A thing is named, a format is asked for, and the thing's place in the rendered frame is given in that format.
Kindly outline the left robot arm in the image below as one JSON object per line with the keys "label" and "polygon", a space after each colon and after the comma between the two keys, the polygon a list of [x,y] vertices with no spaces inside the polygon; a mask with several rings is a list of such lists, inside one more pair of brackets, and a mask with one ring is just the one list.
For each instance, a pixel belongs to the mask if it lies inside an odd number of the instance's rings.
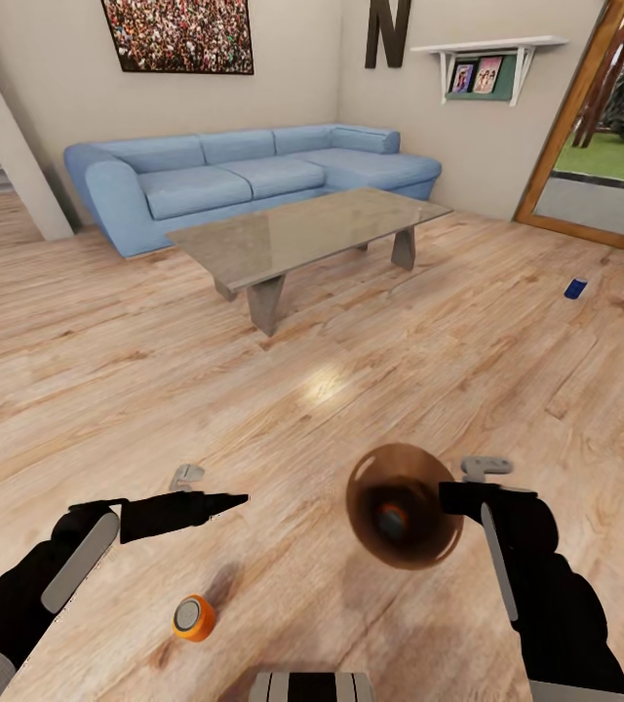
{"label": "left robot arm", "polygon": [[[202,481],[204,473],[200,466],[184,463],[175,469],[169,494],[69,506],[51,540],[37,544],[0,577],[0,696],[118,533],[121,544],[127,544],[202,526],[249,500],[247,494],[192,490],[188,483]],[[117,504],[122,505],[120,516],[109,511]]]}

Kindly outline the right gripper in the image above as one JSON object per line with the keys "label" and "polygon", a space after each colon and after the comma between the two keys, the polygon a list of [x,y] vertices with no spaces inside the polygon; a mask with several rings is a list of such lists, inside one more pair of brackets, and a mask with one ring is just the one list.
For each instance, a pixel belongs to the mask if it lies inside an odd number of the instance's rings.
{"label": "right gripper", "polygon": [[439,483],[440,509],[444,514],[464,515],[476,520],[472,499],[482,488],[491,483]]}

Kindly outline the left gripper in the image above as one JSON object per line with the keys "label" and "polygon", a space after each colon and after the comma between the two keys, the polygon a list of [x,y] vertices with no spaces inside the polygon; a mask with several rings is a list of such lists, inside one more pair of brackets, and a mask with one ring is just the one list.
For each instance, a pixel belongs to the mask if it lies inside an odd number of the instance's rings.
{"label": "left gripper", "polygon": [[210,517],[249,500],[247,494],[204,494],[200,490],[177,491],[152,496],[150,536],[190,526],[202,526]]}

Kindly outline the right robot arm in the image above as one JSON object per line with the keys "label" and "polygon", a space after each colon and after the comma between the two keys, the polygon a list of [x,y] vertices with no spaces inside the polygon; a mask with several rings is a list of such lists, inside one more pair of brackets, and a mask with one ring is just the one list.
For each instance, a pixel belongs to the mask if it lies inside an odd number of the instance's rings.
{"label": "right robot arm", "polygon": [[557,521],[537,493],[487,483],[508,475],[507,457],[465,455],[461,483],[439,483],[440,509],[482,524],[533,702],[624,702],[624,672],[607,644],[600,597],[572,572]]}

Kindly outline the trash can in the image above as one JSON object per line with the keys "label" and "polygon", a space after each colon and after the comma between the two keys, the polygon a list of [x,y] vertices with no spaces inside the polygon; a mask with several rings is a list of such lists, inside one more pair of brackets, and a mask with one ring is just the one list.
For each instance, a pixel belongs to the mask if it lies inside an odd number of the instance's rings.
{"label": "trash can", "polygon": [[[355,481],[361,466],[374,457]],[[439,483],[454,483],[449,468],[431,452],[409,444],[386,444],[365,453],[355,464],[345,489],[349,524],[363,547],[381,563],[399,570],[422,571],[445,561],[458,545],[464,515],[440,509]],[[376,530],[374,515],[385,501],[408,507],[411,525],[401,540]]]}

